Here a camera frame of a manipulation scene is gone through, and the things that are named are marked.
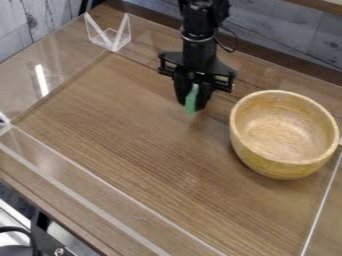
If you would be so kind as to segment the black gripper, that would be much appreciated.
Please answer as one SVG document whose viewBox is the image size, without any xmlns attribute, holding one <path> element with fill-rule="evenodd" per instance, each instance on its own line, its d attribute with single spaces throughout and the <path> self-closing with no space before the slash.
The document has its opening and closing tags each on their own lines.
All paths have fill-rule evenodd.
<svg viewBox="0 0 342 256">
<path fill-rule="evenodd" d="M 166 51 L 159 54 L 159 73 L 174 80 L 176 99 L 186 104 L 186 97 L 198 84 L 195 110 L 206 108 L 214 90 L 231 92 L 236 71 L 218 58 L 216 35 L 203 40 L 183 37 L 180 51 Z"/>
</svg>

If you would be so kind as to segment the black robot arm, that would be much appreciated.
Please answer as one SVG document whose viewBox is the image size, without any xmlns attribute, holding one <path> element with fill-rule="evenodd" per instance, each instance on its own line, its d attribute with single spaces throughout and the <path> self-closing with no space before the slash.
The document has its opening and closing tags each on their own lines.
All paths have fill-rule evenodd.
<svg viewBox="0 0 342 256">
<path fill-rule="evenodd" d="M 159 73 L 172 78 L 176 99 L 188 113 L 206 108 L 215 90 L 230 93 L 236 71 L 216 56 L 219 27 L 230 16 L 228 0 L 178 0 L 183 17 L 180 52 L 159 54 Z"/>
</svg>

